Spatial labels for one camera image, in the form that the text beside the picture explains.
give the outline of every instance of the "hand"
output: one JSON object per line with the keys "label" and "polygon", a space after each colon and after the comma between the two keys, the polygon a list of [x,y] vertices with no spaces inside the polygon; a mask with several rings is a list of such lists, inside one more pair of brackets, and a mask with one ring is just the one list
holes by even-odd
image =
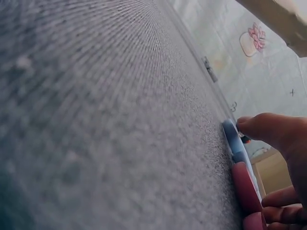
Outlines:
{"label": "hand", "polygon": [[268,230],[307,230],[307,211],[293,186],[268,194],[262,206]]}
{"label": "hand", "polygon": [[276,148],[286,160],[293,186],[267,195],[263,212],[269,230],[307,230],[307,119],[264,113],[238,119],[246,136]]}

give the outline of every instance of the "wooden cabinet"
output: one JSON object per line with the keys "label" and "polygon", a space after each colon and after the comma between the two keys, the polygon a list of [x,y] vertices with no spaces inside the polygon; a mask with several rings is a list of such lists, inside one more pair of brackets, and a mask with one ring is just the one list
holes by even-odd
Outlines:
{"label": "wooden cabinet", "polygon": [[253,158],[251,164],[261,197],[292,184],[286,162],[275,149]]}

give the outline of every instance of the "flower decal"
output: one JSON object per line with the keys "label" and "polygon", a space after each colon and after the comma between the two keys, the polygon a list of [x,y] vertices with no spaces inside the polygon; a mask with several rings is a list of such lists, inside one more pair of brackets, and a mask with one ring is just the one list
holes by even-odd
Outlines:
{"label": "flower decal", "polygon": [[248,29],[248,34],[254,39],[254,46],[259,51],[262,52],[265,46],[265,32],[262,30],[261,26],[257,26],[256,23],[253,24],[253,28]]}

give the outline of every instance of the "carpeted surface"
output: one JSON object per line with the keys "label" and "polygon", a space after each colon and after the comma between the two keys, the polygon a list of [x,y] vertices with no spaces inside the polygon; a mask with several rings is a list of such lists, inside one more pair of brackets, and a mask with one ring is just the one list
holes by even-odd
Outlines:
{"label": "carpeted surface", "polygon": [[4,0],[2,230],[237,230],[216,92],[164,0]]}

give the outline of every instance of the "white tile wall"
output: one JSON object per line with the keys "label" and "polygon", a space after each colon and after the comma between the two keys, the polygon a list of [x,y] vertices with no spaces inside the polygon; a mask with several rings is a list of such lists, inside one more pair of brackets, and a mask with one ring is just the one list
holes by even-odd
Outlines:
{"label": "white tile wall", "polygon": [[[236,103],[236,118],[261,112],[307,116],[307,58],[298,59],[277,34],[234,0],[170,1],[208,57],[229,106]],[[294,1],[307,15],[307,1]],[[253,23],[265,31],[266,47],[246,57],[239,38]],[[253,141],[247,150],[251,157],[268,147]]]}

